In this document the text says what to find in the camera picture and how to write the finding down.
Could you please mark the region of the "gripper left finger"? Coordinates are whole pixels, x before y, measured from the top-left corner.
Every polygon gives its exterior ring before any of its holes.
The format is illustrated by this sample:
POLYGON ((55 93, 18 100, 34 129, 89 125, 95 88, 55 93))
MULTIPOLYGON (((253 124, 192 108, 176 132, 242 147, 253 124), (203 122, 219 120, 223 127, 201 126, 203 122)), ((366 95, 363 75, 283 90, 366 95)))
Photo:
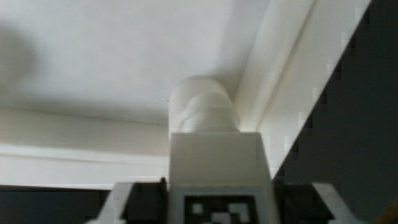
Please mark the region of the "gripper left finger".
POLYGON ((86 224, 167 224, 167 180, 119 182, 86 224))

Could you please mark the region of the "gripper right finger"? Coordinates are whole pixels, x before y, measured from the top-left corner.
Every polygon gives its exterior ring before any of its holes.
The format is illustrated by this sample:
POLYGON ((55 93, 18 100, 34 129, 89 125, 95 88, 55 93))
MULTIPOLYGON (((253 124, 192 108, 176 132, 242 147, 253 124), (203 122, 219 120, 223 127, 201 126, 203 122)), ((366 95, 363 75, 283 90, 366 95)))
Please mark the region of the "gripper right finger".
POLYGON ((352 212, 331 183, 274 182, 281 224, 370 224, 352 212))

